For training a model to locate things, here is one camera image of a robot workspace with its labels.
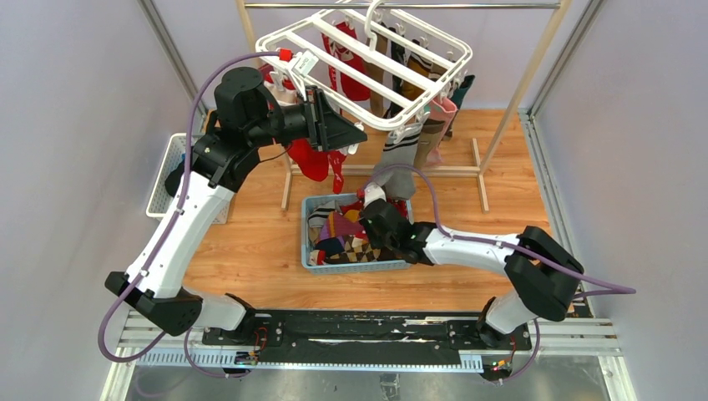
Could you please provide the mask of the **maroon yellow purple long sock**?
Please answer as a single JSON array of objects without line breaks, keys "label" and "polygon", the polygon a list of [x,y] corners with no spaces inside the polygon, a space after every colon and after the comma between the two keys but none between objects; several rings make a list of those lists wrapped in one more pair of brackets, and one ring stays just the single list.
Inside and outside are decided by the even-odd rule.
[{"label": "maroon yellow purple long sock", "polygon": [[359,223],[360,211],[349,210],[345,214],[337,211],[330,213],[320,227],[319,233],[315,235],[314,243],[330,238],[355,238],[361,243],[368,242],[365,229]]}]

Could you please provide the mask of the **red santa snowflake sock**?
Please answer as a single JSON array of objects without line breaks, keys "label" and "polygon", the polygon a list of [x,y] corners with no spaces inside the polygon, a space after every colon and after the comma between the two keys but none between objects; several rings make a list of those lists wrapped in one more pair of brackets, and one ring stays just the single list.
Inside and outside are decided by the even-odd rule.
[{"label": "red santa snowflake sock", "polygon": [[347,159],[347,155],[340,150],[333,150],[327,154],[327,159],[333,174],[332,192],[334,194],[341,194],[345,183],[343,165]]}]

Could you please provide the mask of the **white plastic sock hanger frame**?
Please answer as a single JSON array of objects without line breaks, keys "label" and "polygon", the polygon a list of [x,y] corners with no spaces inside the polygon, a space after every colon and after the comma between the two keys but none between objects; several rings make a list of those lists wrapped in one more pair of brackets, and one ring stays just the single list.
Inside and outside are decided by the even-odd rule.
[{"label": "white plastic sock hanger frame", "polygon": [[[403,8],[400,6],[395,6],[391,9],[390,13],[393,17],[397,18],[409,28],[415,28],[421,31],[429,38],[435,38],[451,46],[453,51],[458,53],[459,57],[452,61],[424,48],[422,45],[414,43],[399,33],[394,33],[380,24],[382,13],[378,12],[377,9],[383,6],[383,4],[382,1],[364,3],[363,6],[367,10],[364,14],[359,12],[359,5],[348,1],[333,3],[331,5],[317,4],[315,6],[316,13],[308,18],[304,18],[298,22],[280,28],[273,33],[268,33],[258,38],[255,41],[254,49],[261,54],[261,57],[266,63],[286,73],[300,93],[305,91],[306,86],[315,85],[324,92],[325,96],[332,104],[350,113],[363,124],[373,129],[387,131],[395,137],[400,137],[405,126],[414,122],[423,123],[427,119],[429,115],[428,106],[430,106],[430,103],[434,99],[440,100],[445,97],[448,90],[452,87],[453,81],[462,77],[464,67],[466,67],[467,63],[473,57],[473,51],[464,41],[426,23],[420,18],[414,17],[410,13],[404,12]],[[349,18],[355,23],[362,24],[364,33],[367,35],[369,42],[363,43],[327,22],[327,17],[334,12],[343,13],[346,18]],[[383,69],[385,73],[389,73],[390,75],[395,74],[401,77],[403,81],[421,89],[422,93],[415,99],[408,99],[403,95],[395,93],[384,84],[379,84],[363,72],[345,64],[339,58],[329,54],[314,43],[305,40],[299,33],[306,28],[314,28],[319,33],[329,38],[333,43],[341,45],[344,49],[360,57],[365,62],[374,63],[376,66]],[[406,64],[401,65],[388,56],[381,55],[375,49],[377,43],[376,33],[385,36],[389,43],[391,41],[396,42],[407,51],[418,53],[424,58],[444,67],[447,70],[446,73],[437,81],[432,81],[412,71]],[[345,95],[325,86],[322,82],[313,78],[311,74],[304,79],[291,76],[288,63],[297,53],[306,50],[312,51],[319,58],[319,62],[326,63],[339,73],[350,77],[370,90],[375,90],[384,99],[399,104],[402,107],[401,112],[396,117],[390,119],[377,117]]]}]

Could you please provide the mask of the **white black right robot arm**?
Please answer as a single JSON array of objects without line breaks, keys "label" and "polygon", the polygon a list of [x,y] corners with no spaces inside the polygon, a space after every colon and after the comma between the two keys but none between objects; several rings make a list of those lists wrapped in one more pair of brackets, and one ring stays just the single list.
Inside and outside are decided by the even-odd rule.
[{"label": "white black right robot arm", "polygon": [[512,290],[492,297],[473,329],[473,337],[487,348],[500,347],[537,317],[563,321],[584,274],[582,265],[537,226],[511,235],[455,231],[411,222],[384,200],[365,206],[359,221],[374,247],[410,264],[467,266],[506,276]]}]

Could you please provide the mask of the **red beige christmas sock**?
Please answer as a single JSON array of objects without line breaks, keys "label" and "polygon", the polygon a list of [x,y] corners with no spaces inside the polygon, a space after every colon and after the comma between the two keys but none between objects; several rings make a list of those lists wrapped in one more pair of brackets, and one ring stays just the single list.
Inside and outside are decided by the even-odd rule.
[{"label": "red beige christmas sock", "polygon": [[307,140],[294,140],[287,154],[308,179],[322,182],[329,175],[327,154],[312,149]]}]

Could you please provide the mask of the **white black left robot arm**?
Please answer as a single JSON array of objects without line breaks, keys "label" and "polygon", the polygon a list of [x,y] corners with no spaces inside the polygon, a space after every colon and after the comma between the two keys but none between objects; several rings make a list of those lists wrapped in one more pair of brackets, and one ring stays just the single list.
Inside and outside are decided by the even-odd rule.
[{"label": "white black left robot arm", "polygon": [[261,148],[304,140],[316,150],[340,150],[366,141],[367,134],[336,112],[313,85],[306,87],[301,102],[279,105],[261,72],[251,67],[226,72],[215,88],[215,101],[205,134],[185,153],[184,173],[166,216],[135,262],[126,272],[110,273],[105,286],[165,334],[214,327],[243,345],[256,333],[244,304],[183,286],[206,232],[260,163]]}]

